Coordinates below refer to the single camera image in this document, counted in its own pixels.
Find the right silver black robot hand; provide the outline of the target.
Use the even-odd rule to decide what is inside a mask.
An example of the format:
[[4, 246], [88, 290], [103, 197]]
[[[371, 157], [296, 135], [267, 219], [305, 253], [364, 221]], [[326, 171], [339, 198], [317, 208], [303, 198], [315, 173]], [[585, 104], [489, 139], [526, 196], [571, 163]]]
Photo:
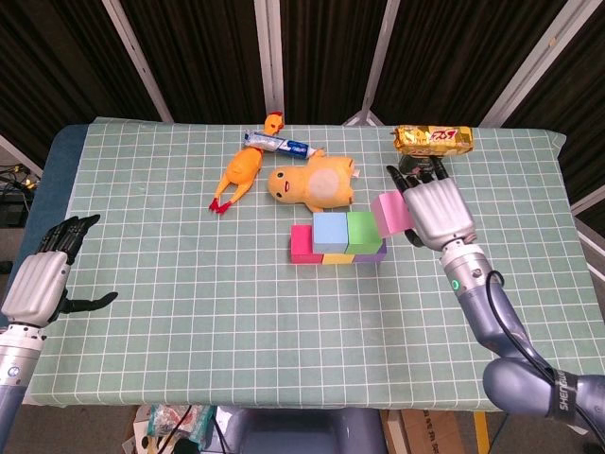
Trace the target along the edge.
[[449, 243], [473, 243], [477, 239], [473, 216], [458, 186], [442, 163], [430, 156], [432, 172], [404, 175], [396, 166], [386, 166], [396, 188], [406, 202], [413, 226], [404, 230], [415, 247], [440, 252]]

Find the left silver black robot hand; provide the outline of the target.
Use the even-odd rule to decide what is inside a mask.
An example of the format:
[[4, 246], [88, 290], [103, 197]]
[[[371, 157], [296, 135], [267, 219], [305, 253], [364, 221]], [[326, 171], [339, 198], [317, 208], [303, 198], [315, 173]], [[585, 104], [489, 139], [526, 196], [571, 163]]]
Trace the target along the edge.
[[96, 300], [67, 297], [67, 280], [88, 231], [100, 215], [68, 218], [50, 228], [36, 252], [28, 255], [9, 288], [1, 312], [10, 324], [43, 328], [61, 313], [90, 312], [110, 305], [118, 296], [109, 292]]

